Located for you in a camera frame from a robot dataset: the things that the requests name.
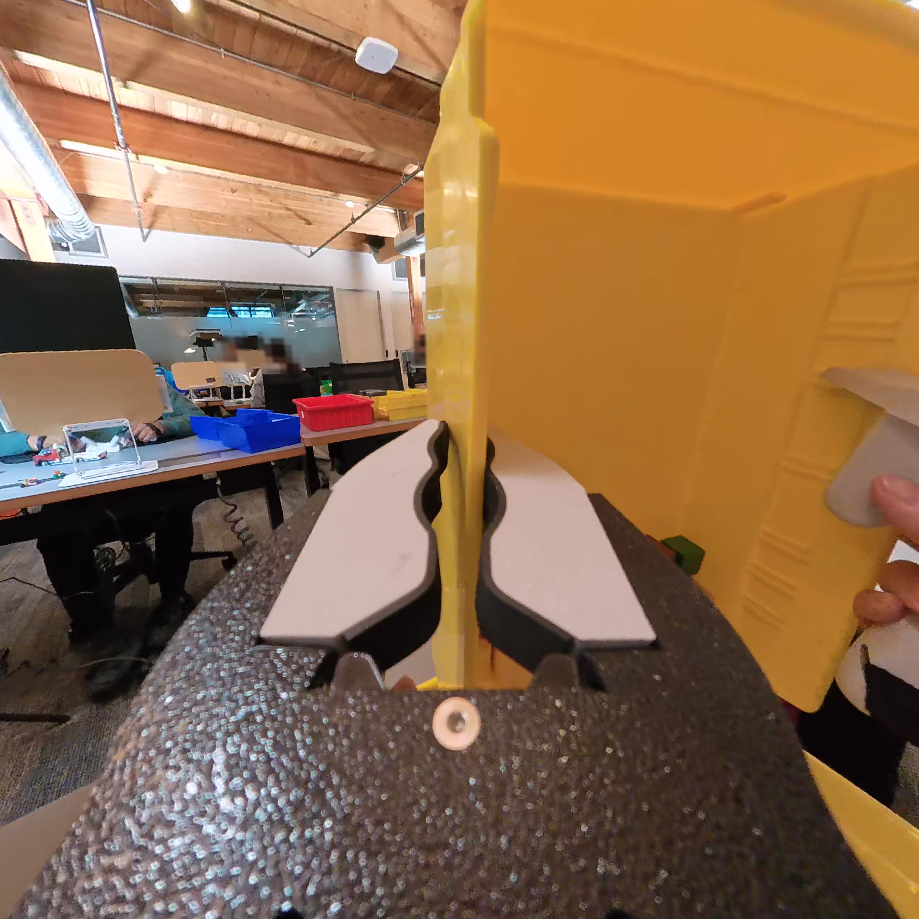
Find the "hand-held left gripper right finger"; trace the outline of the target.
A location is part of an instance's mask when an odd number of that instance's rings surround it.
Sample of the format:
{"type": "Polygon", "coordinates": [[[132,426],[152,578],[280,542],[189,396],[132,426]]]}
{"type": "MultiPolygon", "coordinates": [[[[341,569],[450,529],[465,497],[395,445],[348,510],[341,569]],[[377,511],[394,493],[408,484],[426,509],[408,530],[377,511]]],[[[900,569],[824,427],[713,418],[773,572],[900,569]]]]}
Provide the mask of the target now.
{"type": "Polygon", "coordinates": [[[652,647],[657,635],[587,491],[555,461],[489,435],[479,631],[528,672],[561,655],[652,647]]]}

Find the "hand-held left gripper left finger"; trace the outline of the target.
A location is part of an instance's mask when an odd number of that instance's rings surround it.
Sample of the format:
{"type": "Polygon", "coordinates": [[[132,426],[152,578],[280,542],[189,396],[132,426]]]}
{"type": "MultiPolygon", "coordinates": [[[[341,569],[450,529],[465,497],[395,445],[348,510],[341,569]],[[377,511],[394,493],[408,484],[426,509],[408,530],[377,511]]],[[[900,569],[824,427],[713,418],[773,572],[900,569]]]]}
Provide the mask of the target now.
{"type": "Polygon", "coordinates": [[[265,645],[359,652],[385,672],[433,637],[448,450],[446,423],[429,419],[338,480],[261,626],[265,645]]]}

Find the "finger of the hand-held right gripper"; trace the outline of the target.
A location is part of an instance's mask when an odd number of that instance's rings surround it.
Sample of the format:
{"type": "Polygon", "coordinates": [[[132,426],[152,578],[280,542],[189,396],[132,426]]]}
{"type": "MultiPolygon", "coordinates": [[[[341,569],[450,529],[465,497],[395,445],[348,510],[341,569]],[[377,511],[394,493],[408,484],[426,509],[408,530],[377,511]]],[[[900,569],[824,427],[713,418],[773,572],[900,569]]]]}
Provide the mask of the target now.
{"type": "Polygon", "coordinates": [[[827,384],[850,392],[896,418],[918,418],[918,377],[899,370],[833,367],[827,384]]]}
{"type": "Polygon", "coordinates": [[[827,487],[828,509],[850,525],[884,526],[871,488],[888,475],[918,483],[918,428],[893,415],[880,418],[827,487]]]}

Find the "small green cube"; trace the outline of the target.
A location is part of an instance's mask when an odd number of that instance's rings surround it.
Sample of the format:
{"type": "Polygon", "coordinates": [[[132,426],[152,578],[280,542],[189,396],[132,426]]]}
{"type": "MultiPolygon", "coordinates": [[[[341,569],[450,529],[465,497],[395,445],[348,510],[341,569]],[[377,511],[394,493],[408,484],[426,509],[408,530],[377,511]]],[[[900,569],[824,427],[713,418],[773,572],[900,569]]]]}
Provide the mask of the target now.
{"type": "Polygon", "coordinates": [[[672,555],[674,563],[689,577],[695,577],[705,560],[703,547],[686,536],[677,535],[663,538],[660,545],[672,555]]]}

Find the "yellow plastic box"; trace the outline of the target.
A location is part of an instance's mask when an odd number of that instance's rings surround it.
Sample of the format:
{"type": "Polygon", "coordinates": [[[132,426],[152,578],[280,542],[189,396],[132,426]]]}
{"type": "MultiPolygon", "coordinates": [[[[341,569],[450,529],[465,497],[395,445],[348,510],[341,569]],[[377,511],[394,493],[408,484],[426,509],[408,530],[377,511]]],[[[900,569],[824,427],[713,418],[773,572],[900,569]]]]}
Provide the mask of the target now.
{"type": "Polygon", "coordinates": [[[845,841],[902,918],[918,918],[918,830],[843,776],[804,753],[845,841]]]}
{"type": "Polygon", "coordinates": [[[917,9],[469,2],[426,163],[429,406],[471,531],[497,429],[701,583],[813,710],[892,536],[824,492],[917,375],[917,9]]]}

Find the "person's right hand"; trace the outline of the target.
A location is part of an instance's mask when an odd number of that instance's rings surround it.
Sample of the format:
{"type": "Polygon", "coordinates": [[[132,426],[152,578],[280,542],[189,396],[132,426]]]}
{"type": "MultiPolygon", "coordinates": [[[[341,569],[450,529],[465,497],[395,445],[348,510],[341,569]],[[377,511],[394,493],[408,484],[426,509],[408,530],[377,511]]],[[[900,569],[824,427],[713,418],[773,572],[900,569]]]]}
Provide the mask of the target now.
{"type": "MultiPolygon", "coordinates": [[[[887,524],[900,540],[918,546],[918,486],[897,475],[876,478],[871,497],[887,524]]],[[[880,570],[879,589],[859,592],[854,599],[854,614],[863,628],[889,625],[918,613],[918,565],[895,560],[880,570]]]]}

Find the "wooden office desk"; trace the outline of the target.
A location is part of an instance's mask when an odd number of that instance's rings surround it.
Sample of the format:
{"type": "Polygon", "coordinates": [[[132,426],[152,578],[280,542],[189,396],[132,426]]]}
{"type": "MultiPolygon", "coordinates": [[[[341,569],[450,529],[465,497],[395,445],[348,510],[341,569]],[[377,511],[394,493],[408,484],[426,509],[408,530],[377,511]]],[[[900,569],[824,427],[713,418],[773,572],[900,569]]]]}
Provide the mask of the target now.
{"type": "Polygon", "coordinates": [[[301,425],[301,443],[304,447],[303,475],[307,496],[311,497],[322,487],[314,454],[315,447],[362,440],[368,437],[396,435],[418,426],[425,420],[425,417],[407,420],[380,420],[374,421],[369,425],[342,427],[324,431],[313,431],[305,425],[301,425]]]}

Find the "red plastic bin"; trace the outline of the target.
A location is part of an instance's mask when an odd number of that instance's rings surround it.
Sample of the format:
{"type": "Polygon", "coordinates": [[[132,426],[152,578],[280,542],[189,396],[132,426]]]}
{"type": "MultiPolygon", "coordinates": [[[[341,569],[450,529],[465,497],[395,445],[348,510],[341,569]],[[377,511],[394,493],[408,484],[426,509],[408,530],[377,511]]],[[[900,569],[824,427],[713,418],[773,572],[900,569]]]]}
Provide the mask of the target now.
{"type": "Polygon", "coordinates": [[[374,422],[371,398],[354,394],[333,394],[292,400],[302,425],[313,432],[369,426],[374,422]]]}

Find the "yellow plastic bin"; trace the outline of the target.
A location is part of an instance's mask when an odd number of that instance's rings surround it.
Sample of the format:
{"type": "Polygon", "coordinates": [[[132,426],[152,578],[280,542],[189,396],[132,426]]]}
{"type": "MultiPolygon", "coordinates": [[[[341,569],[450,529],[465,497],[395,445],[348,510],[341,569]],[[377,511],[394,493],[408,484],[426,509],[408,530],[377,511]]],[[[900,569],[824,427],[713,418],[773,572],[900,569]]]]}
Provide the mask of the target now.
{"type": "Polygon", "coordinates": [[[373,417],[376,421],[407,421],[427,417],[428,393],[426,389],[387,391],[372,397],[373,417]]]}

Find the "small black monitor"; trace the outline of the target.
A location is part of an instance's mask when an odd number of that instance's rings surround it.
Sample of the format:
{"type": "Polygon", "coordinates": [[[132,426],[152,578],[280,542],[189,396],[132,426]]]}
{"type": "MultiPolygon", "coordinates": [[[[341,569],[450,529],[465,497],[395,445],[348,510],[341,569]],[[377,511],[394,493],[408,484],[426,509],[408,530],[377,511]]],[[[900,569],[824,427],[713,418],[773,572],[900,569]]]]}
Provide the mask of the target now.
{"type": "Polygon", "coordinates": [[[401,362],[398,359],[338,363],[331,362],[329,378],[333,394],[359,395],[365,390],[404,390],[401,362]]]}

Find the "grey office desk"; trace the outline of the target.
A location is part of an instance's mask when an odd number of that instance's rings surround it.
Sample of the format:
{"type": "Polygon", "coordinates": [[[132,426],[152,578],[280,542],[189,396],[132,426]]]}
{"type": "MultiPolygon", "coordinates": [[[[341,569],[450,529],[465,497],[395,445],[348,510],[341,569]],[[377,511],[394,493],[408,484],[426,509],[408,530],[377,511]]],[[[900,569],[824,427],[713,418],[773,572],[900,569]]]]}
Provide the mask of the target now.
{"type": "Polygon", "coordinates": [[[63,487],[62,479],[38,470],[38,483],[24,486],[21,484],[24,472],[2,471],[1,545],[29,542],[52,531],[52,521],[44,512],[47,506],[95,500],[97,496],[113,493],[119,497],[115,504],[120,509],[139,507],[145,511],[144,498],[137,491],[175,481],[192,482],[196,494],[205,501],[260,490],[266,501],[270,527],[275,530],[285,519],[274,464],[286,459],[304,460],[305,453],[304,445],[297,444],[248,454],[221,449],[216,441],[190,437],[142,448],[142,463],[155,466],[142,468],[130,476],[78,477],[75,484],[63,487]]]}

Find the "clear acrylic stand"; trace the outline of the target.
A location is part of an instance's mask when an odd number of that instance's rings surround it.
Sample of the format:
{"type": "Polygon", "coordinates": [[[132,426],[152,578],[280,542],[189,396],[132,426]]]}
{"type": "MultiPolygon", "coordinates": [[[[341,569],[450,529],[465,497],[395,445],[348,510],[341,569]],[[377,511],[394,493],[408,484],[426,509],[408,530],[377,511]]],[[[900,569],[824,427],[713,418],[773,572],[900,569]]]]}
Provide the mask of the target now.
{"type": "Polygon", "coordinates": [[[63,438],[81,482],[131,478],[159,469],[157,460],[141,458],[128,418],[65,425],[63,438]]]}

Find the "thin metal ceiling conduit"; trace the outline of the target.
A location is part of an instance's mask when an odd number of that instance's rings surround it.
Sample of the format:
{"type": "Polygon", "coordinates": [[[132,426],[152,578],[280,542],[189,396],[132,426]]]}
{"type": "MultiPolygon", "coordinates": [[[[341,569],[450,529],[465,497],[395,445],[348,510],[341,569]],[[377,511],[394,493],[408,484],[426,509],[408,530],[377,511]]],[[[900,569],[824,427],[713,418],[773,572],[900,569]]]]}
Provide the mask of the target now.
{"type": "Polygon", "coordinates": [[[329,236],[321,244],[319,244],[316,247],[313,247],[310,250],[310,252],[306,255],[306,258],[314,258],[315,255],[317,255],[319,252],[329,247],[333,242],[337,241],[340,236],[342,236],[345,233],[351,232],[358,223],[363,221],[370,213],[372,213],[376,208],[378,208],[385,201],[387,201],[392,195],[401,191],[405,186],[409,185],[416,178],[421,178],[423,176],[425,167],[426,166],[422,164],[419,167],[416,167],[413,171],[403,174],[403,176],[401,177],[401,179],[395,186],[387,190],[383,195],[381,195],[375,201],[372,201],[371,203],[369,203],[361,212],[352,213],[352,215],[349,217],[347,224],[345,224],[340,229],[338,229],[336,232],[334,232],[331,236],[329,236]]]}

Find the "large black monitor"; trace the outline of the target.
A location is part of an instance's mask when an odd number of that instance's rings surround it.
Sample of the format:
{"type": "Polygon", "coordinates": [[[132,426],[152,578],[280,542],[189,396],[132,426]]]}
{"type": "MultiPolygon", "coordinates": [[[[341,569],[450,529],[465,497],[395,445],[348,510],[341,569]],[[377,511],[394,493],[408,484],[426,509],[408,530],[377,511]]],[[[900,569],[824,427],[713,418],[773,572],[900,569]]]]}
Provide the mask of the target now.
{"type": "Polygon", "coordinates": [[[1,353],[134,349],[116,270],[1,260],[1,353]]]}

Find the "metal ceiling pipe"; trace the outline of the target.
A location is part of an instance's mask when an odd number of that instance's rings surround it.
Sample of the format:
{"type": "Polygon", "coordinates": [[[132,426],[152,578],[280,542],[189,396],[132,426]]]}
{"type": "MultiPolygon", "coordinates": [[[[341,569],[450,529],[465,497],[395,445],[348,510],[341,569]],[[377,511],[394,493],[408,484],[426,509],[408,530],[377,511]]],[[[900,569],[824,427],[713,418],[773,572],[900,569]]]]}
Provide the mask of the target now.
{"type": "Polygon", "coordinates": [[[121,160],[125,169],[126,180],[128,184],[128,190],[130,195],[130,203],[132,207],[132,213],[134,216],[135,223],[139,230],[142,243],[146,244],[150,238],[151,232],[144,225],[144,214],[143,208],[139,201],[136,185],[134,182],[133,172],[132,172],[132,152],[127,143],[125,133],[123,130],[123,124],[121,121],[121,110],[119,108],[118,98],[114,88],[114,82],[111,75],[111,70],[109,66],[109,57],[107,52],[107,47],[105,44],[105,38],[101,27],[101,22],[98,14],[98,6],[95,1],[86,1],[86,11],[87,17],[89,20],[90,29],[93,34],[94,43],[98,53],[98,61],[101,68],[101,75],[103,83],[106,89],[109,110],[111,113],[111,119],[113,122],[113,128],[116,137],[116,146],[121,155],[121,160]]]}

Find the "silver ventilation duct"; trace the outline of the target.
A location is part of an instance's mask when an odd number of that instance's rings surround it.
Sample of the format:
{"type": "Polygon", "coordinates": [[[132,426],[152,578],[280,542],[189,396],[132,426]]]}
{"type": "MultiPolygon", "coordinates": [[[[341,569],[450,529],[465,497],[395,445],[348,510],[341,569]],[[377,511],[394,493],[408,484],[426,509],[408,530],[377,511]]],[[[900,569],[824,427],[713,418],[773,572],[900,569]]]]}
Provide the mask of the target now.
{"type": "Polygon", "coordinates": [[[1,139],[54,215],[48,223],[51,236],[67,243],[95,236],[95,224],[21,104],[4,68],[1,69],[1,139]]]}

